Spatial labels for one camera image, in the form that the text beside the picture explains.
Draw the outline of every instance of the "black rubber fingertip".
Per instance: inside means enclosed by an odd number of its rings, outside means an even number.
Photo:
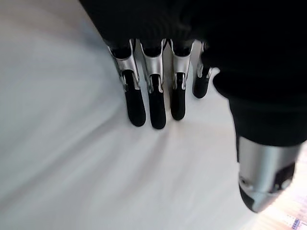
[[[131,70],[126,70],[123,72],[126,79],[126,102],[128,117],[132,124],[137,127],[144,125],[146,121],[146,113],[144,102],[142,98],[141,90],[137,90],[134,87],[133,72]]]
[[[151,75],[151,79],[153,83],[153,91],[148,93],[150,121],[154,128],[162,129],[166,124],[166,115],[164,95],[163,92],[159,91],[159,88],[162,89],[162,87],[160,87],[160,76],[158,74],[153,74]]]
[[[137,127],[144,125],[146,113],[141,90],[131,90],[125,95],[129,120]]]
[[[152,92],[148,94],[150,121],[156,129],[162,129],[166,124],[164,96],[162,92]]]
[[[196,77],[193,94],[197,98],[203,98],[208,90],[209,79],[206,76]]]
[[[178,87],[173,89],[171,101],[171,113],[175,120],[181,120],[186,113],[186,90]]]

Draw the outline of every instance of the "white bedsheet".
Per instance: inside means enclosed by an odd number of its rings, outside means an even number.
[[[1,230],[239,230],[254,219],[227,100],[212,85],[194,98],[191,68],[184,120],[165,95],[167,125],[154,130],[139,70],[147,117],[136,128],[77,1],[1,0]]]

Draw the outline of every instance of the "prosthetic hand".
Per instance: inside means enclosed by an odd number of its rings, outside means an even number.
[[[152,126],[162,129],[166,123],[164,105],[163,50],[167,43],[172,50],[172,94],[171,113],[175,120],[185,115],[185,91],[187,85],[190,55],[194,40],[140,39],[143,70],[147,83]],[[130,121],[137,127],[145,123],[145,109],[139,87],[139,73],[134,59],[135,39],[114,43],[106,40],[110,54],[123,84],[127,111]],[[200,60],[198,75],[195,81],[195,96],[205,96],[209,82],[209,70],[203,67]]]
[[[210,67],[220,69],[213,83],[229,100],[233,115],[243,202],[260,212],[291,183],[300,145],[307,139],[307,35],[302,29],[306,18],[299,13],[287,17],[299,5],[293,3],[293,10],[291,5],[278,6],[277,11],[269,2],[259,10],[259,2],[249,6],[237,1],[81,0],[81,4],[109,47],[134,125],[145,122],[134,39],[142,45],[151,122],[158,129],[165,125],[164,41],[170,39],[173,52],[171,112],[180,120],[185,113],[191,42],[198,39],[204,42],[204,52],[193,93],[203,97]]]

